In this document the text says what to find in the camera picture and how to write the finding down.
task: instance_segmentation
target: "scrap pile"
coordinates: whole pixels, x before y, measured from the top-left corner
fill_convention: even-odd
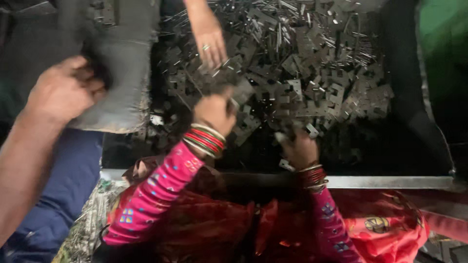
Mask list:
[[[226,77],[247,79],[252,96],[241,106],[234,143],[258,128],[280,131],[299,121],[312,137],[338,123],[375,120],[393,97],[381,68],[377,35],[358,0],[208,1],[225,32],[230,59],[203,72],[186,11],[163,17],[161,39],[174,45],[159,62],[168,95],[189,108]]]

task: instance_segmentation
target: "blue trousers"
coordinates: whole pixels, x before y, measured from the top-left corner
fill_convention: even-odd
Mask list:
[[[52,261],[99,180],[103,135],[64,130],[39,202],[1,248],[0,262]]]

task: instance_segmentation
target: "green fabric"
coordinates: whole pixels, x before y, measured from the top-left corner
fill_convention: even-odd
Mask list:
[[[468,102],[467,15],[467,0],[422,0],[421,47],[431,102],[439,109]]]

